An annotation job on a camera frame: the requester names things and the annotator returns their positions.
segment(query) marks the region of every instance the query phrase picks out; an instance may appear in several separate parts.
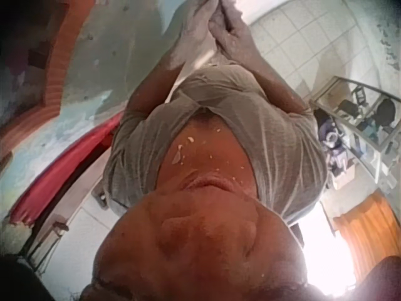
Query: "orange curtain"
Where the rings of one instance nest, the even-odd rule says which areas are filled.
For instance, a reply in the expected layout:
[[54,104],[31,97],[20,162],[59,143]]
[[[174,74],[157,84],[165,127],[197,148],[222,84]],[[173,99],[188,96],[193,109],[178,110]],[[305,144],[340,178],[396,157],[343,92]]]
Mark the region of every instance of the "orange curtain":
[[401,256],[400,226],[380,192],[333,221],[350,248],[357,283],[384,258]]

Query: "woman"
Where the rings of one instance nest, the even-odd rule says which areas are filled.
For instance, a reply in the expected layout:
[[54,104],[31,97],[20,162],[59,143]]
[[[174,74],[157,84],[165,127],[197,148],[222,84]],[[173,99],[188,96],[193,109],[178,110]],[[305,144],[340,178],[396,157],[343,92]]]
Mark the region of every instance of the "woman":
[[[105,191],[124,215],[83,299],[255,300],[306,283],[288,226],[326,181],[313,114],[263,60],[232,2],[200,2],[115,134]],[[196,71],[165,103],[209,30],[231,64]]]

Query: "glass shelf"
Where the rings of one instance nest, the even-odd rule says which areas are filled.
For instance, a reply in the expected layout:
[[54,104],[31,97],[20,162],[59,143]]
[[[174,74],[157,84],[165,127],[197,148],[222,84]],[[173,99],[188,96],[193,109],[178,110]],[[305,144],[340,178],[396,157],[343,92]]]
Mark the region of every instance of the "glass shelf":
[[342,131],[348,151],[378,183],[400,154],[399,98],[346,78],[334,77],[315,98]]

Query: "gray t-shirt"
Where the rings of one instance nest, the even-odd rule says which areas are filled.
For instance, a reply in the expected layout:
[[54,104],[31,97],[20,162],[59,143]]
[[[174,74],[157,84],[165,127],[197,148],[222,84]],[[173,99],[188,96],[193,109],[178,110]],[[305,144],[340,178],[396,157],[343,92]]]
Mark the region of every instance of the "gray t-shirt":
[[234,65],[198,70],[174,92],[171,102],[149,116],[125,112],[104,172],[114,212],[122,215],[155,190],[172,141],[202,108],[220,116],[244,148],[265,207],[288,224],[313,208],[327,168],[311,110],[284,113],[269,103],[248,71]]

